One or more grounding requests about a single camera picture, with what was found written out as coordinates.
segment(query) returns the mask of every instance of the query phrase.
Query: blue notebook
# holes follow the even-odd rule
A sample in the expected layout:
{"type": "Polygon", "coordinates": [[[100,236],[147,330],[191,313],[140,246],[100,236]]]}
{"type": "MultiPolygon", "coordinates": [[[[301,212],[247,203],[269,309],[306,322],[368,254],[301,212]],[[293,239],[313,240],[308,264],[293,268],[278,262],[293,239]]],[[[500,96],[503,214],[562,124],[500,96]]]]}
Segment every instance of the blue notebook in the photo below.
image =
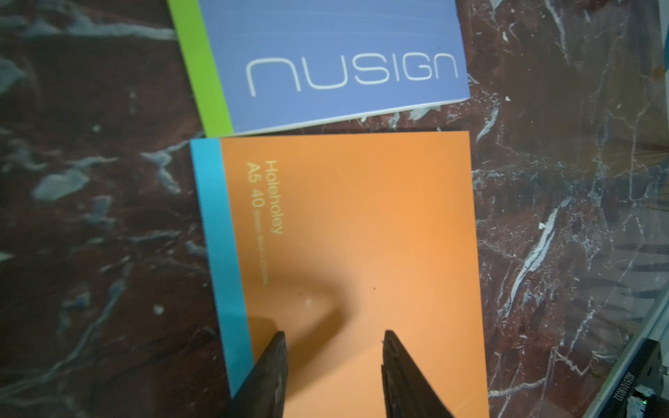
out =
{"type": "Polygon", "coordinates": [[[454,0],[169,0],[207,136],[470,97],[454,0]]]}

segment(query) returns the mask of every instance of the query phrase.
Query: light blue spine strip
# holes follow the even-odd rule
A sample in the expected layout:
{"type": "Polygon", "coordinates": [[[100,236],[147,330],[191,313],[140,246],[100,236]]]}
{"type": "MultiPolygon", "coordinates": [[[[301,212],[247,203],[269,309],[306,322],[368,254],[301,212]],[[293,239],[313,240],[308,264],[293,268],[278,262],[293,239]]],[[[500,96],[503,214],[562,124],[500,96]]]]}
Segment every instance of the light blue spine strip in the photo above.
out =
{"type": "Polygon", "coordinates": [[[233,397],[253,369],[254,361],[223,155],[218,139],[193,140],[191,150],[227,379],[233,397]]]}

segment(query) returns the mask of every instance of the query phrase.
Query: black device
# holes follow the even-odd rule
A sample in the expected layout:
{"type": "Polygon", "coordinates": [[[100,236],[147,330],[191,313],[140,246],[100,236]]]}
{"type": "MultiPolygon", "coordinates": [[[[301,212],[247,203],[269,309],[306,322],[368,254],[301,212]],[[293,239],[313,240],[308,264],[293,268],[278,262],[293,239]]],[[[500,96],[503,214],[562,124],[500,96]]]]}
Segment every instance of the black device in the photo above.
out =
{"type": "MultiPolygon", "coordinates": [[[[230,402],[224,418],[281,418],[287,382],[286,335],[279,331],[230,402]]],[[[391,330],[383,339],[380,383],[387,418],[453,418],[391,330]]]]}
{"type": "Polygon", "coordinates": [[[625,370],[600,418],[659,418],[667,415],[664,390],[662,348],[647,338],[625,370]]]}

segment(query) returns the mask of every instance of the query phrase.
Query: notebook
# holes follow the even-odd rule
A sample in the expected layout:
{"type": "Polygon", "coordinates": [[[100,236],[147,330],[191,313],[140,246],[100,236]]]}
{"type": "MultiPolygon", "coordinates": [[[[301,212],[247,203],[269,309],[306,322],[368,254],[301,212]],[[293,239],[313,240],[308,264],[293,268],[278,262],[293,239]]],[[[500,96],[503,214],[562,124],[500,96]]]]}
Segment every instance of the notebook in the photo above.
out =
{"type": "Polygon", "coordinates": [[[455,417],[487,417],[469,134],[191,142],[231,393],[286,333],[284,416],[384,417],[393,330],[455,417]]]}
{"type": "Polygon", "coordinates": [[[455,0],[169,0],[207,136],[470,97],[455,0]]]}

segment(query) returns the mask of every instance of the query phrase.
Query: orange notebook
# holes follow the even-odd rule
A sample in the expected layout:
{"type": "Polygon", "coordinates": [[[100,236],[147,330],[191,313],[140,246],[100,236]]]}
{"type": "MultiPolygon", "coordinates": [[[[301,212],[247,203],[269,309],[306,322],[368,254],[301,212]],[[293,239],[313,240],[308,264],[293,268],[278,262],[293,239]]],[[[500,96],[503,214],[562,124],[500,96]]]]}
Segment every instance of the orange notebook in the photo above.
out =
{"type": "Polygon", "coordinates": [[[233,395],[283,330],[286,418],[385,417],[390,329],[455,417],[488,417],[467,132],[191,149],[233,395]]]}

